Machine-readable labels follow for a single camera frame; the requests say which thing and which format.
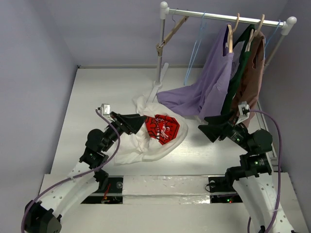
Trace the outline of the white t shirt red print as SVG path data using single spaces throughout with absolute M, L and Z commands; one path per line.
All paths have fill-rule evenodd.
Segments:
M 188 133 L 185 119 L 166 106 L 147 102 L 147 96 L 133 98 L 136 112 L 146 116 L 136 134 L 122 134 L 115 155 L 116 165 L 157 161 L 177 148 Z

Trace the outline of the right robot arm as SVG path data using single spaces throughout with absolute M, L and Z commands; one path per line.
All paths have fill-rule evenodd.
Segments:
M 230 139 L 243 148 L 240 165 L 226 170 L 224 176 L 211 177 L 210 193 L 236 192 L 250 216 L 248 226 L 257 233 L 293 233 L 280 204 L 280 185 L 274 185 L 273 169 L 267 153 L 272 151 L 272 135 L 265 129 L 249 133 L 232 114 L 210 116 L 198 128 L 211 141 Z

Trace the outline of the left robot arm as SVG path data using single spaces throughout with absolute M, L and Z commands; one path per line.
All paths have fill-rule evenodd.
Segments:
M 116 155 L 121 135 L 136 134 L 145 123 L 146 116 L 121 115 L 111 112 L 99 115 L 108 126 L 105 131 L 91 130 L 87 135 L 85 151 L 67 177 L 40 193 L 26 207 L 21 223 L 23 233 L 59 233 L 61 220 L 73 207 L 79 205 L 91 193 L 107 188 L 108 173 L 102 168 L 113 156 L 106 152 L 116 144 Z

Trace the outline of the purple t shirt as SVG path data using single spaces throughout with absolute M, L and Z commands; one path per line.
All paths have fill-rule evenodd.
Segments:
M 201 74 L 189 86 L 157 93 L 157 101 L 183 116 L 219 116 L 227 95 L 234 53 L 229 52 L 229 27 L 222 27 L 217 35 Z

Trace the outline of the brown t shirt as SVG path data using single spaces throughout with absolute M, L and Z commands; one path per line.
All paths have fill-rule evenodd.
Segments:
M 265 36 L 260 32 L 252 41 L 250 56 L 242 74 L 231 109 L 239 116 L 238 104 L 245 101 L 250 109 L 255 109 L 259 99 L 263 70 L 265 66 Z

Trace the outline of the beige wooden clip hanger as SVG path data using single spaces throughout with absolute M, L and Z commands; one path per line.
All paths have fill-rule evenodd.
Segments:
M 180 29 L 180 27 L 188 20 L 188 16 L 183 16 L 176 25 L 171 29 L 171 31 L 160 40 L 160 43 L 157 43 L 156 50 L 158 57 L 162 56 L 163 53 L 163 47 L 170 41 L 170 39 L 173 37 L 174 34 Z

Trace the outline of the dark green t shirt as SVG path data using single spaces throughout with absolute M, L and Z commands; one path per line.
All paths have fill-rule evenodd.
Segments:
M 234 56 L 231 67 L 231 76 L 227 89 L 227 95 L 222 106 L 221 115 L 226 115 L 230 112 L 231 103 L 237 93 L 242 74 L 250 56 L 248 42 L 254 31 L 255 25 L 250 24 L 233 44 Z

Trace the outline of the wooden hanger with purple shirt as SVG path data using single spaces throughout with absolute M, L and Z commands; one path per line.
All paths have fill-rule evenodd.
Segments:
M 228 52 L 233 52 L 233 33 L 236 31 L 238 24 L 240 21 L 240 13 L 237 13 L 237 19 L 234 28 L 232 28 L 231 24 L 227 24 L 228 34 L 227 34 L 227 44 L 228 44 Z

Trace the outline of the wooden hanger with green shirt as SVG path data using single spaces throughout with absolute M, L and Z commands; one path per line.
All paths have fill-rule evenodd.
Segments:
M 252 44 L 252 41 L 253 39 L 259 34 L 262 26 L 263 26 L 263 22 L 264 22 L 264 19 L 265 19 L 265 14 L 262 14 L 262 17 L 261 17 L 261 20 L 259 22 L 259 26 L 256 30 L 254 30 L 251 34 L 250 34 L 250 38 L 249 38 L 249 41 L 246 45 L 246 48 L 245 48 L 245 51 L 250 51 L 250 48 L 251 48 L 251 44 Z

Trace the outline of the white metal clothes rack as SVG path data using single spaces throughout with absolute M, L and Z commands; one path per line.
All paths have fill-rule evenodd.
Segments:
M 176 23 L 176 25 L 173 27 L 173 29 L 165 36 L 165 19 L 167 15 L 179 15 L 182 16 L 182 18 Z M 160 39 L 159 43 L 156 45 L 157 50 L 157 68 L 156 68 L 156 80 L 153 84 L 153 89 L 147 99 L 147 102 L 153 102 L 158 90 L 162 87 L 162 81 L 165 77 L 165 74 L 167 72 L 167 69 L 169 67 L 168 63 L 162 63 L 162 54 L 163 54 L 163 48 L 164 46 L 170 41 L 172 36 L 179 30 L 179 28 L 187 21 L 189 17 L 200 17 L 201 19 L 215 19 L 215 20 L 224 20 L 224 21 L 230 21 L 235 22 L 236 25 L 234 29 L 229 29 L 231 34 L 229 34 L 229 37 L 231 38 L 233 33 L 236 31 L 236 28 L 239 23 L 249 23 L 249 24 L 255 24 L 259 25 L 258 29 L 261 29 L 262 26 L 270 26 L 275 28 L 281 29 L 281 36 L 277 42 L 277 44 L 274 46 L 273 50 L 270 52 L 270 55 L 268 56 L 268 59 L 266 60 L 265 67 L 268 67 L 272 58 L 274 57 L 277 49 L 279 48 L 281 42 L 289 34 L 292 27 L 297 23 L 296 17 L 289 17 L 286 21 L 271 21 L 266 20 L 264 17 L 261 19 L 255 19 L 255 18 L 247 18 L 247 17 L 241 17 L 239 14 L 236 16 L 227 16 L 227 15 L 220 15 L 220 14 L 212 14 L 212 13 L 206 13 L 206 12 L 195 12 L 195 11 L 189 11 L 189 10 L 179 10 L 179 9 L 171 9 L 168 7 L 167 2 L 163 1 L 160 3 Z

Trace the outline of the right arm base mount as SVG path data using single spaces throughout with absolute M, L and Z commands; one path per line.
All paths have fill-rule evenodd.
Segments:
M 211 203 L 242 203 L 238 193 L 226 183 L 225 177 L 209 177 L 205 190 L 209 193 Z

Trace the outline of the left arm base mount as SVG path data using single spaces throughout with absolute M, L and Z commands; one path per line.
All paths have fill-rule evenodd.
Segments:
M 122 204 L 123 203 L 123 176 L 108 178 L 104 190 L 97 190 L 88 196 L 82 204 Z

